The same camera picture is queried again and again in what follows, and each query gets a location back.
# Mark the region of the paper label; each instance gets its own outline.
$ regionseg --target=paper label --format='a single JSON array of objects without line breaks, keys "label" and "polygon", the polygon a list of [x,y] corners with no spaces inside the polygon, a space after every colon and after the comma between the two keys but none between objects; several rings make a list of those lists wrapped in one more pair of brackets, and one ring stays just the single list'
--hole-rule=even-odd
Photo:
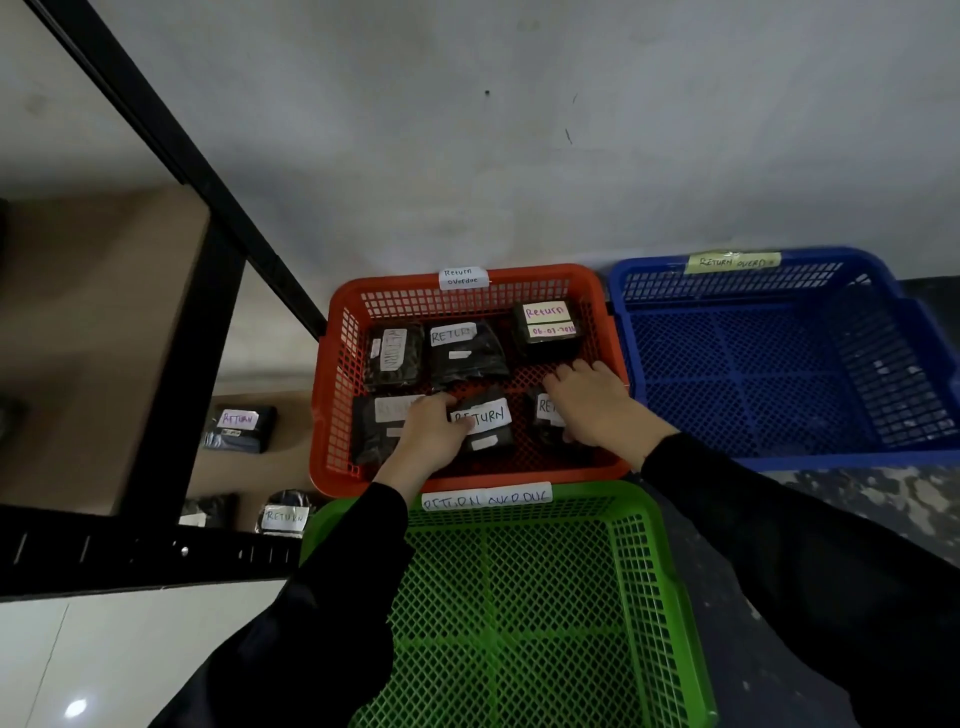
[{"label": "paper label", "polygon": [[402,423],[407,419],[410,405],[423,395],[405,397],[377,397],[373,400],[373,419],[380,423]]},{"label": "paper label", "polygon": [[528,324],[546,324],[550,321],[569,321],[570,312],[563,301],[546,301],[544,303],[525,303],[523,317]]},{"label": "paper label", "polygon": [[496,435],[481,437],[479,440],[470,443],[470,447],[474,450],[492,448],[494,445],[496,445]]},{"label": "paper label", "polygon": [[265,505],[260,527],[265,531],[302,531],[309,515],[305,505]]},{"label": "paper label", "polygon": [[779,253],[738,253],[737,251],[707,251],[691,255],[684,273],[717,273],[719,271],[750,271],[776,268]]},{"label": "paper label", "polygon": [[537,395],[537,419],[549,420],[550,424],[556,425],[557,427],[566,427],[564,418],[560,416],[560,412],[557,411],[557,406],[548,394]]},{"label": "paper label", "polygon": [[572,321],[564,321],[562,324],[534,324],[528,326],[531,339],[542,339],[550,336],[569,336],[576,334],[577,325]]},{"label": "paper label", "polygon": [[206,513],[189,513],[186,516],[180,516],[180,525],[197,525],[203,528],[206,525]]},{"label": "paper label", "polygon": [[503,425],[509,425],[513,419],[510,417],[510,407],[507,406],[507,399],[501,397],[499,400],[489,401],[485,404],[478,404],[470,409],[460,412],[451,412],[450,421],[457,422],[465,417],[472,417],[473,427],[470,428],[468,435],[475,435],[479,432],[486,432],[489,429],[497,429]]},{"label": "paper label", "polygon": [[217,421],[218,427],[233,427],[234,429],[256,429],[256,421],[260,415],[246,409],[225,409]]},{"label": "paper label", "polygon": [[383,331],[380,349],[380,371],[395,372],[403,363],[403,347],[407,345],[406,328],[387,328]]},{"label": "paper label", "polygon": [[469,341],[477,335],[477,325],[472,321],[465,324],[451,324],[446,327],[430,329],[430,346],[441,347],[446,344],[456,344],[460,341]]},{"label": "paper label", "polygon": [[443,268],[440,272],[440,290],[458,291],[469,288],[489,288],[490,274],[483,268]]},{"label": "paper label", "polygon": [[424,493],[420,496],[420,505],[424,511],[461,511],[468,508],[552,502],[553,486],[546,482],[504,485],[499,488],[473,488],[446,493]]}]

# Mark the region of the black sleeve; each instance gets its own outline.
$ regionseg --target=black sleeve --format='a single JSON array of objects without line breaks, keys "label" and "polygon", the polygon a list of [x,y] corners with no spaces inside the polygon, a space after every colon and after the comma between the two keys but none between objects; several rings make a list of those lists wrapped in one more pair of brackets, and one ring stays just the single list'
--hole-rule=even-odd
[{"label": "black sleeve", "polygon": [[347,725],[390,678],[387,616],[414,550],[407,506],[373,483],[273,604],[214,650],[151,726]]},{"label": "black sleeve", "polygon": [[640,472],[733,564],[740,588],[862,726],[958,725],[960,570],[686,434]]}]

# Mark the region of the right hand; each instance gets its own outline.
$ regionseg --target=right hand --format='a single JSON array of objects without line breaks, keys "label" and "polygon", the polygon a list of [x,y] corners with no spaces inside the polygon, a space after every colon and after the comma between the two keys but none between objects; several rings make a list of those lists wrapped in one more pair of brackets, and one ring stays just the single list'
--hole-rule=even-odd
[{"label": "right hand", "polygon": [[630,398],[627,388],[602,361],[561,364],[543,378],[543,387],[578,442],[608,449],[635,469],[664,437],[676,433],[649,409]]}]

